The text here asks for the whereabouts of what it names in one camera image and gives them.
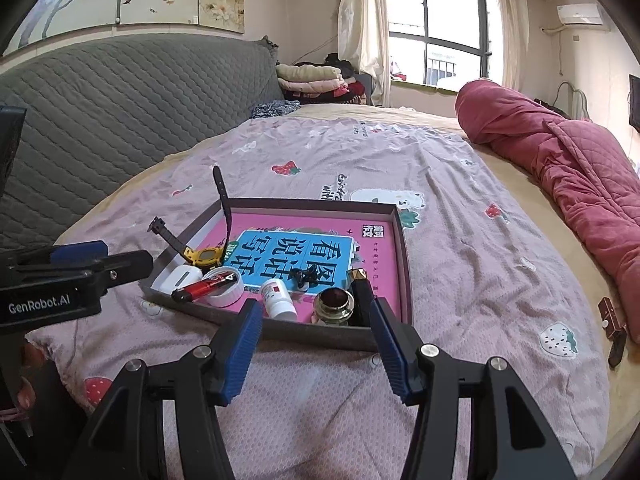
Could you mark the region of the person's left hand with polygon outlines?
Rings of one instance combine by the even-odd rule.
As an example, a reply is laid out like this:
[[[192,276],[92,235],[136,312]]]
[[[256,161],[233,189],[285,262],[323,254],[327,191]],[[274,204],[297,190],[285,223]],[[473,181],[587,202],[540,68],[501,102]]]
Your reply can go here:
[[[36,393],[32,385],[34,378],[47,363],[46,355],[36,346],[25,342],[21,348],[20,388],[17,389],[16,400],[24,411],[29,411],[36,402]]]

